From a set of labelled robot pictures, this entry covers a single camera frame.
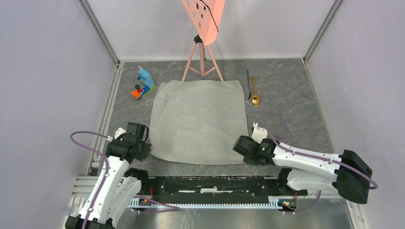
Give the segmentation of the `grey cloth napkin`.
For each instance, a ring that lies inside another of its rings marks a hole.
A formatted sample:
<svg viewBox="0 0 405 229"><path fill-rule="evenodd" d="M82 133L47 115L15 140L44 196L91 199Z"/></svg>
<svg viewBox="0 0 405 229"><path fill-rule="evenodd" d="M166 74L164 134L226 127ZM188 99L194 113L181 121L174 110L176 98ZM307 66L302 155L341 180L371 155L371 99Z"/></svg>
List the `grey cloth napkin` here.
<svg viewBox="0 0 405 229"><path fill-rule="evenodd" d="M233 150L248 134L239 81L171 81L159 87L151 111L153 156L200 165L241 164Z"/></svg>

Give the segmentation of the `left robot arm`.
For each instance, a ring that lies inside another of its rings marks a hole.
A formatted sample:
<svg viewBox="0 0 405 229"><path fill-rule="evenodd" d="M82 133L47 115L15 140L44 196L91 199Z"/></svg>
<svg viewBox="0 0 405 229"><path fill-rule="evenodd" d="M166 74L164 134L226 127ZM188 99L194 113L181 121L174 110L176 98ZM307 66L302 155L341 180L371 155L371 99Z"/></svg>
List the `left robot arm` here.
<svg viewBox="0 0 405 229"><path fill-rule="evenodd" d="M98 154L103 167L87 202L76 216L69 216L67 229L114 229L128 204L143 188L147 188L148 173L130 168L134 160L144 161L150 154L147 142L149 128L143 124L129 122L125 129L119 128L114 136L97 134L109 143L105 154L85 146L74 139L76 145Z"/></svg>

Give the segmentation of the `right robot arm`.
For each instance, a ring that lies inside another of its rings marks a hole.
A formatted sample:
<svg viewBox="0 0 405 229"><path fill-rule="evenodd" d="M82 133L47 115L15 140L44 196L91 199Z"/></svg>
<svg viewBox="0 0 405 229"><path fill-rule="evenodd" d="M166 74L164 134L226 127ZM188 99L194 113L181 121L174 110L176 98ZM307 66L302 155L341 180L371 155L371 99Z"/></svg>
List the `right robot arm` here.
<svg viewBox="0 0 405 229"><path fill-rule="evenodd" d="M345 200L366 204L369 191L377 188L371 181L372 169L351 150L344 150L342 154L324 154L295 148L271 138L257 142L248 136L240 136L233 150L249 165L286 167L287 174L279 174L279 182L282 187L294 191L336 192Z"/></svg>

